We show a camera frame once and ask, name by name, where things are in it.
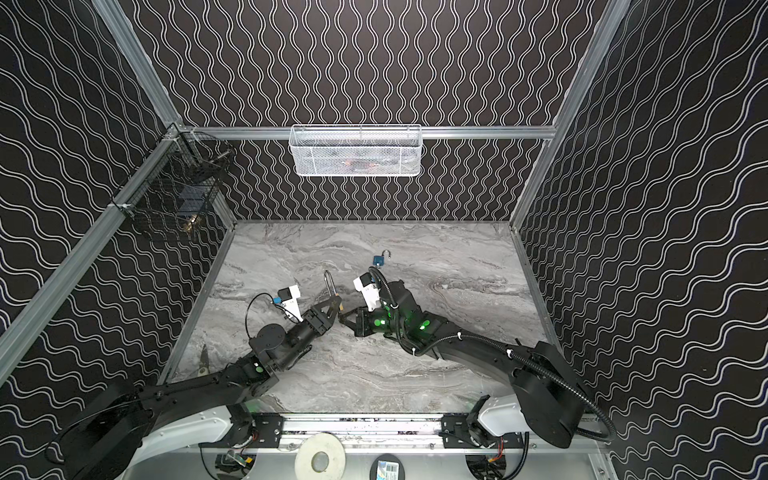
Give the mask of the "small blue padlock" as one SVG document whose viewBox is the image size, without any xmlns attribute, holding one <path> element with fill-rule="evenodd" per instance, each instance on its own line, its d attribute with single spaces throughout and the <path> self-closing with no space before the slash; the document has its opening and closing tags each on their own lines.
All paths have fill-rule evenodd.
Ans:
<svg viewBox="0 0 768 480">
<path fill-rule="evenodd" d="M 372 265 L 377 268 L 383 267 L 387 260 L 391 258 L 391 256 L 391 251 L 389 249 L 385 249 L 379 255 L 373 256 Z"/>
</svg>

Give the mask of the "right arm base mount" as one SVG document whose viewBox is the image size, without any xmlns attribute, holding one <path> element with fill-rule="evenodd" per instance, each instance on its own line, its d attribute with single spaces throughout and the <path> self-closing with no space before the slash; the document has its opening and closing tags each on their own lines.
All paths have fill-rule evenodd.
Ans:
<svg viewBox="0 0 768 480">
<path fill-rule="evenodd" d="M 475 414 L 446 414 L 440 419 L 438 435 L 446 449 L 495 449 L 504 440 L 505 448 L 522 448 L 520 433 L 508 433 L 503 437 L 485 430 Z"/>
</svg>

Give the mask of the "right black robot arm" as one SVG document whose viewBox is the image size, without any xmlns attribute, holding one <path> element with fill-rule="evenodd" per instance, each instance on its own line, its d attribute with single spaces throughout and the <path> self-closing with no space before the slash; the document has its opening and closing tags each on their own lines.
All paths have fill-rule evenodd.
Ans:
<svg viewBox="0 0 768 480">
<path fill-rule="evenodd" d="M 355 336 L 381 334 L 413 357 L 456 362 L 512 389 L 481 396 L 466 417 L 461 441 L 485 447 L 507 434 L 534 433 L 554 447 L 571 445 L 588 395 L 553 345 L 511 345 L 480 335 L 422 309 L 401 281 L 359 291 L 366 304 L 341 316 Z"/>
</svg>

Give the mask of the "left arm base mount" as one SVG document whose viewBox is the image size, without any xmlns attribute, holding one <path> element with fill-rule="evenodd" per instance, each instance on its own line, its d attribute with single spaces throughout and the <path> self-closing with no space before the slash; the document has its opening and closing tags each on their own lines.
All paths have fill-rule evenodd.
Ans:
<svg viewBox="0 0 768 480">
<path fill-rule="evenodd" d="M 234 421 L 224 437 L 215 442 L 200 443 L 209 448 L 277 448 L 283 434 L 285 418 L 277 413 L 252 413 Z"/>
</svg>

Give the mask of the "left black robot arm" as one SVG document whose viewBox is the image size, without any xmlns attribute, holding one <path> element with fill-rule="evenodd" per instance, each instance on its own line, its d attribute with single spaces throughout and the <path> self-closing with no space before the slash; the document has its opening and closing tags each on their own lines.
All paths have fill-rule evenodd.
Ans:
<svg viewBox="0 0 768 480">
<path fill-rule="evenodd" d="M 268 392 L 279 374 L 291 369 L 327 333 L 340 314 L 333 295 L 306 310 L 290 330 L 277 323 L 250 338 L 250 353 L 222 370 L 176 383 L 135 387 L 110 385 L 89 402 L 44 448 L 45 459 L 63 468 L 68 479 L 112 479 L 123 473 L 144 438 L 173 422 L 222 407 L 232 426 L 225 437 L 243 440 L 252 416 L 246 402 Z"/>
</svg>

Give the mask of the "large brass padlock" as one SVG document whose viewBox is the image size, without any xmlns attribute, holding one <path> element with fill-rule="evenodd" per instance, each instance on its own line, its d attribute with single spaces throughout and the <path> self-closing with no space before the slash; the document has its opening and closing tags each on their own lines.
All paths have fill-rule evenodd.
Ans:
<svg viewBox="0 0 768 480">
<path fill-rule="evenodd" d="M 328 291 L 329 298 L 330 299 L 338 298 L 339 295 L 338 295 L 338 292 L 337 292 L 337 289 L 336 289 L 336 286 L 335 286 L 335 282 L 334 282 L 334 279 L 333 279 L 333 276 L 332 276 L 331 272 L 329 270 L 325 270 L 324 273 L 323 273 L 323 277 L 324 277 L 324 283 L 325 283 L 326 289 Z"/>
</svg>

